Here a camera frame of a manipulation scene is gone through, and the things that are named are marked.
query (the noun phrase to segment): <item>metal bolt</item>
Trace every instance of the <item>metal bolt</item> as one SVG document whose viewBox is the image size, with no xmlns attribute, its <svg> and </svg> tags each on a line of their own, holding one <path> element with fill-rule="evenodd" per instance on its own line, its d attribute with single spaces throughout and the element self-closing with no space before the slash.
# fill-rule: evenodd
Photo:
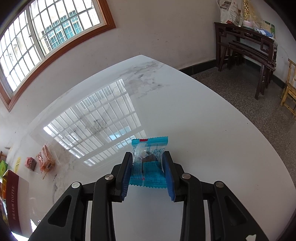
<svg viewBox="0 0 296 241">
<path fill-rule="evenodd" d="M 72 183 L 71 185 L 73 188 L 78 188 L 80 186 L 80 183 L 79 182 L 74 182 Z"/>
<path fill-rule="evenodd" d="M 223 182 L 216 182 L 216 187 L 222 188 L 222 187 L 224 187 L 224 183 Z"/>
<path fill-rule="evenodd" d="M 112 174 L 107 174 L 106 176 L 105 176 L 105 179 L 106 180 L 112 180 L 113 179 L 113 175 Z"/>
<path fill-rule="evenodd" d="M 189 173 L 183 173 L 182 174 L 182 178 L 184 178 L 184 179 L 189 179 L 191 176 L 190 176 L 190 174 Z"/>
</svg>

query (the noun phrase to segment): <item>window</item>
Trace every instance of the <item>window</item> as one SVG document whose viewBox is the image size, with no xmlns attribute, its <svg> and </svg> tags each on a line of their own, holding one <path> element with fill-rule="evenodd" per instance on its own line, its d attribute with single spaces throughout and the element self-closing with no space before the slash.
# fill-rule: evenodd
<svg viewBox="0 0 296 241">
<path fill-rule="evenodd" d="M 71 106 L 44 130 L 90 167 L 146 137 L 122 79 Z"/>
<path fill-rule="evenodd" d="M 38 69 L 36 65 L 49 59 L 50 53 L 55 54 L 54 50 L 74 42 L 82 34 L 87 37 L 76 41 L 73 47 L 112 28 L 115 25 L 106 0 L 35 0 L 29 4 L 10 22 L 0 38 L 0 95 L 7 108 L 17 87 Z"/>
<path fill-rule="evenodd" d="M 15 19 L 0 40 L 0 63 L 11 91 L 15 91 L 29 71 L 41 61 L 30 35 L 25 10 Z"/>
</svg>

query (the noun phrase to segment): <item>white wall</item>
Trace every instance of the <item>white wall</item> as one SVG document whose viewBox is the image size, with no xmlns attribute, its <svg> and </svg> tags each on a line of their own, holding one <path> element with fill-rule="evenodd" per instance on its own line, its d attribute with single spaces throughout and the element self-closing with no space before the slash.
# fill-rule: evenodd
<svg viewBox="0 0 296 241">
<path fill-rule="evenodd" d="M 288 58 L 296 61 L 296 41 L 280 16 L 264 0 L 253 0 L 252 3 L 262 19 L 275 26 L 278 53 L 274 75 L 285 82 L 289 68 Z"/>
<path fill-rule="evenodd" d="M 216 0 L 107 0 L 116 29 L 76 46 L 45 69 L 10 113 L 0 101 L 0 150 L 51 102 L 93 74 L 139 54 L 174 68 L 215 59 Z"/>
</svg>

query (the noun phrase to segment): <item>wooden chair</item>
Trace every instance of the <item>wooden chair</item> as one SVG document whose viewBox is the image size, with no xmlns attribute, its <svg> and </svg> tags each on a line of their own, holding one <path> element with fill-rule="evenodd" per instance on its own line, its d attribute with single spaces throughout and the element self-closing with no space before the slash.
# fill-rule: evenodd
<svg viewBox="0 0 296 241">
<path fill-rule="evenodd" d="M 281 106 L 285 106 L 287 107 L 295 116 L 296 119 L 296 112 L 295 112 L 295 107 L 292 109 L 290 106 L 288 106 L 288 104 L 285 103 L 286 99 L 288 96 L 290 96 L 292 98 L 292 100 L 296 101 L 296 89 L 295 89 L 295 82 L 296 82 L 296 63 L 294 63 L 292 60 L 288 59 L 289 61 L 289 72 L 288 72 L 288 77 L 287 77 L 287 81 L 286 81 L 286 88 L 283 90 L 282 93 L 282 101 L 281 101 Z M 294 69 L 294 73 L 293 73 L 293 78 L 292 80 L 290 80 L 291 78 L 291 70 L 292 68 Z"/>
</svg>

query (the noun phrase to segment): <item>yellow sign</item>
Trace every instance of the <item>yellow sign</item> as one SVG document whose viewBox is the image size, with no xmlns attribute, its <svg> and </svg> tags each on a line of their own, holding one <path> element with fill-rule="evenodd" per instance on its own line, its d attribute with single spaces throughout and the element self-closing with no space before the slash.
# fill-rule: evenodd
<svg viewBox="0 0 296 241">
<path fill-rule="evenodd" d="M 15 164 L 15 174 L 17 173 L 19 165 L 20 165 L 20 157 L 17 159 L 17 162 Z"/>
</svg>

